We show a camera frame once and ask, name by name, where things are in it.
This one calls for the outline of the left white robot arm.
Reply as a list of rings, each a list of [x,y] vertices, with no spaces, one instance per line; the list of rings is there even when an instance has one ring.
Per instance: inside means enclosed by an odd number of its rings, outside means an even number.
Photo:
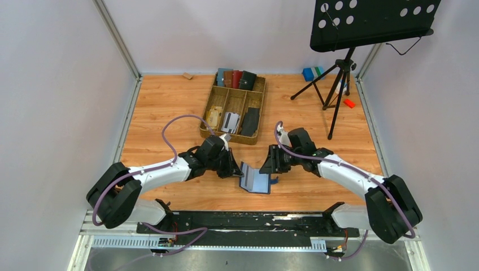
[[[171,213],[161,200],[143,200],[140,195],[158,187],[189,181],[216,172],[219,178],[242,177],[225,135],[211,135],[200,146],[172,159],[142,167],[112,164],[86,194],[94,209],[95,225],[113,229],[124,222],[159,225]]]

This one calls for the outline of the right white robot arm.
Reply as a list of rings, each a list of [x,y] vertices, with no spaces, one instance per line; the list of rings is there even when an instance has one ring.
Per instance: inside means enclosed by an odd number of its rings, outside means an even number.
[[[331,180],[359,196],[364,206],[341,204],[331,217],[339,228],[373,231],[393,244],[401,237],[416,237],[414,227],[423,215],[403,178],[380,176],[343,160],[327,148],[317,148],[304,128],[287,132],[276,124],[276,144],[270,145],[261,174],[282,174],[300,165],[306,172]]]

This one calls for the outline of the dark blue card holder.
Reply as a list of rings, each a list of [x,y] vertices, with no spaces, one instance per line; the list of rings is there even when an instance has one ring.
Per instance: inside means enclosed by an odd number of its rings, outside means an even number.
[[[278,183],[278,177],[272,178],[270,174],[261,174],[248,164],[241,162],[240,170],[243,176],[239,178],[239,187],[248,193],[270,194],[271,186]]]

